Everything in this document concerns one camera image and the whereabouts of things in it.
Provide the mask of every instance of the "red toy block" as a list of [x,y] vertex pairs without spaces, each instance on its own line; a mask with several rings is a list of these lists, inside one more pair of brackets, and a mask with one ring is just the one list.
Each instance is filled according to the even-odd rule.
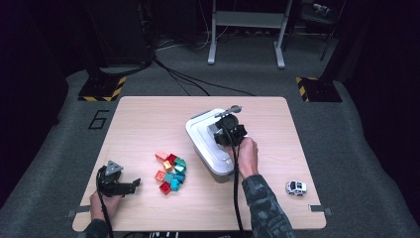
[[163,192],[163,194],[165,194],[165,195],[170,193],[170,184],[167,181],[162,183],[159,188],[160,188],[161,192]]
[[173,166],[173,165],[175,164],[175,160],[176,160],[176,158],[177,158],[177,156],[176,156],[176,155],[170,154],[170,155],[166,158],[166,160],[167,160],[167,161],[169,161],[169,162],[170,162],[170,164]]

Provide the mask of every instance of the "wooden table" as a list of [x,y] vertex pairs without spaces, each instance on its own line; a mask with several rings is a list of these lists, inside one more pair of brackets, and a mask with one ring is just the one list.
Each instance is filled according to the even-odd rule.
[[[123,97],[80,202],[89,205],[96,189],[97,171],[109,160],[124,167],[120,182],[142,182],[135,194],[126,195],[113,219],[116,231],[222,231],[238,230],[233,182],[217,183],[193,148],[185,124],[190,117],[215,108],[241,105],[236,114],[249,136],[259,145],[259,170],[294,229],[321,229],[323,213],[308,204],[320,204],[287,102],[282,97]],[[162,164],[155,152],[164,151],[186,160],[186,180],[179,191],[164,195],[155,174]],[[308,193],[289,195],[285,184],[305,181]],[[251,216],[242,186],[239,206],[244,229],[251,230]],[[77,213],[75,231],[90,222],[90,213]]]

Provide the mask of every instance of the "pink toy block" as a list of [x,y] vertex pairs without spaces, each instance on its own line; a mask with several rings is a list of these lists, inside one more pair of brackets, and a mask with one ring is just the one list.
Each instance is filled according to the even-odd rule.
[[165,152],[156,152],[155,156],[158,161],[162,161],[162,162],[164,162],[167,158],[167,154]]
[[158,181],[163,181],[164,176],[166,175],[163,171],[157,171],[157,174],[155,175],[155,179]]

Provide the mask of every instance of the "white toy car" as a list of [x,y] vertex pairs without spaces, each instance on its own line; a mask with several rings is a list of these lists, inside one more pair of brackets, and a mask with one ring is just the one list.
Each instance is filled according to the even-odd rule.
[[296,180],[289,181],[286,185],[286,191],[290,195],[303,196],[306,194],[306,183]]

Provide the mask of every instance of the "person's left hand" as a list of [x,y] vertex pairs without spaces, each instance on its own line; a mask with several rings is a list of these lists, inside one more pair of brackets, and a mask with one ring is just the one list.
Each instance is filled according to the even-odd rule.
[[[108,197],[106,195],[102,196],[106,209],[108,210],[109,219],[114,217],[115,212],[117,211],[118,204],[123,196],[122,195],[115,195],[112,197]],[[90,218],[93,219],[101,219],[105,221],[104,213],[102,212],[102,204],[101,200],[99,199],[99,194],[97,191],[93,192],[90,195]]]

